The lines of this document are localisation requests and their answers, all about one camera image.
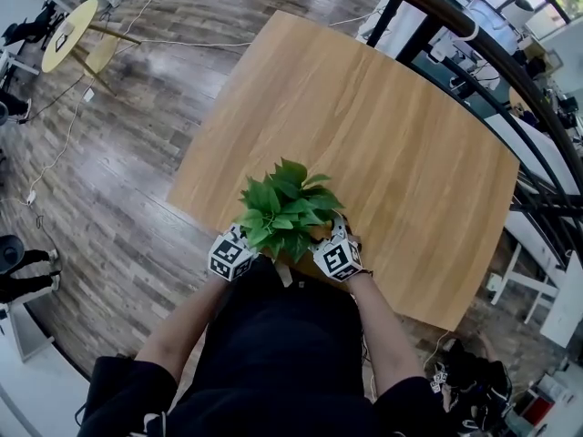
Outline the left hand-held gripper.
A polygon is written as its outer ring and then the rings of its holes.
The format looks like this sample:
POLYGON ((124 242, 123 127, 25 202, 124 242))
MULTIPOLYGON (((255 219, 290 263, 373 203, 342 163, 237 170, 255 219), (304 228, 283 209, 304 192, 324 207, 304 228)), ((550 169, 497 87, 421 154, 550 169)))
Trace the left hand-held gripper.
POLYGON ((234 281, 251 267, 253 260, 254 252, 248 246, 240 225, 232 223, 212 244, 208 269, 226 281, 234 281))

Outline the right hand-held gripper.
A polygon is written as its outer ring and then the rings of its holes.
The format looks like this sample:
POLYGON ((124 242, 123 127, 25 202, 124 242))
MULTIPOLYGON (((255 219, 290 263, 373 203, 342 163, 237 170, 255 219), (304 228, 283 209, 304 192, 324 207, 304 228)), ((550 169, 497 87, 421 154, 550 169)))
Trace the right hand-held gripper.
POLYGON ((337 282, 345 282, 363 270, 358 245, 349 239, 342 214, 332 220, 331 236, 311 247, 312 258, 321 272, 337 282))

